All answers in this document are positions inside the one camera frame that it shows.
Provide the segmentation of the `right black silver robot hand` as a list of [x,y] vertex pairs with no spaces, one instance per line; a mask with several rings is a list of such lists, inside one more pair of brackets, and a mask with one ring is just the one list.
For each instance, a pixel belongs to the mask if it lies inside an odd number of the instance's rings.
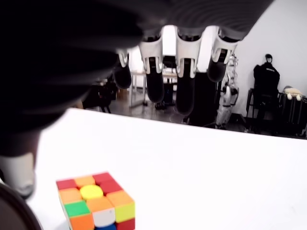
[[35,188],[41,131],[140,46],[152,101],[162,98],[162,28],[173,25],[180,91],[190,111],[203,31],[217,26],[208,77],[219,82],[270,0],[3,0],[0,3],[0,173],[22,198]]

